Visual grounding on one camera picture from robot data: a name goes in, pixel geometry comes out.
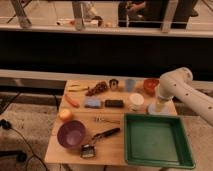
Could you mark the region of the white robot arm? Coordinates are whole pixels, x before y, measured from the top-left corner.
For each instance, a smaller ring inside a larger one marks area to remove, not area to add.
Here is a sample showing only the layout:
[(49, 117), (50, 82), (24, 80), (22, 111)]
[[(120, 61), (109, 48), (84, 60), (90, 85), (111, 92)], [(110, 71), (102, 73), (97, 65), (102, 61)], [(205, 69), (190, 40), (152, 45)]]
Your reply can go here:
[(186, 67), (166, 72), (159, 78), (156, 95), (165, 101), (178, 98), (213, 127), (213, 98), (191, 87), (192, 80), (193, 74)]

